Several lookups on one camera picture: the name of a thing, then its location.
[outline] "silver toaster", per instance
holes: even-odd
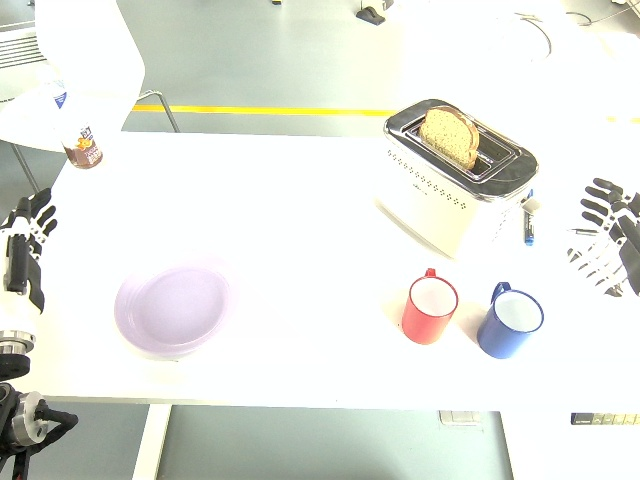
[[[538,162],[525,148],[467,115],[480,143],[473,169],[461,167],[418,134],[426,111],[440,105],[453,107],[424,100],[386,120],[390,145],[379,172],[377,202],[445,255],[477,257],[499,245],[508,222],[519,219],[523,225],[521,205]]]

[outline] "yellow floor stripe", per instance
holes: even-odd
[[[135,105],[134,112],[164,112],[161,105]],[[222,107],[213,105],[172,105],[173,113],[235,113],[239,115],[313,115],[389,117],[396,110],[364,110],[344,108],[294,108],[294,107]]]
[[[617,122],[619,119],[616,117],[607,117],[607,120],[610,122]],[[625,118],[623,121],[629,121],[631,123],[640,124],[640,118]]]

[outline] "red mug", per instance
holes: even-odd
[[[402,314],[402,330],[416,343],[428,345],[440,338],[458,307],[458,293],[429,268],[409,289]]]

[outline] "chair leg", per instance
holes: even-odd
[[[38,186],[38,182],[36,182],[36,179],[33,176],[33,173],[31,173],[31,169],[29,168],[29,165],[27,164],[27,161],[25,160],[24,155],[22,154],[22,152],[20,151],[20,149],[16,144],[10,143],[9,145],[11,145],[11,149],[13,150],[13,153],[16,155],[18,162],[20,162],[20,166],[22,167],[24,174],[27,176],[27,180],[29,180],[29,183],[31,184],[31,188],[33,188],[33,191],[35,193],[38,193],[40,191],[40,187]]]
[[[160,103],[162,103],[164,111],[166,112],[167,117],[169,117],[169,121],[171,122],[171,126],[173,127],[173,131],[176,132],[176,133],[180,133],[180,128],[178,128],[178,124],[176,123],[176,119],[173,118],[173,113],[171,112],[171,108],[169,107],[169,104],[165,100],[164,95],[162,94],[162,92],[159,92],[158,90],[147,90],[147,91],[142,92],[140,94],[140,96],[138,97],[138,100],[142,100],[143,98],[147,98],[147,97],[149,97],[151,95],[156,95],[160,99]]]

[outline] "bread slice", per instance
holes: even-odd
[[[427,110],[420,126],[423,142],[471,170],[476,163],[480,135],[475,124],[459,110],[442,105]]]

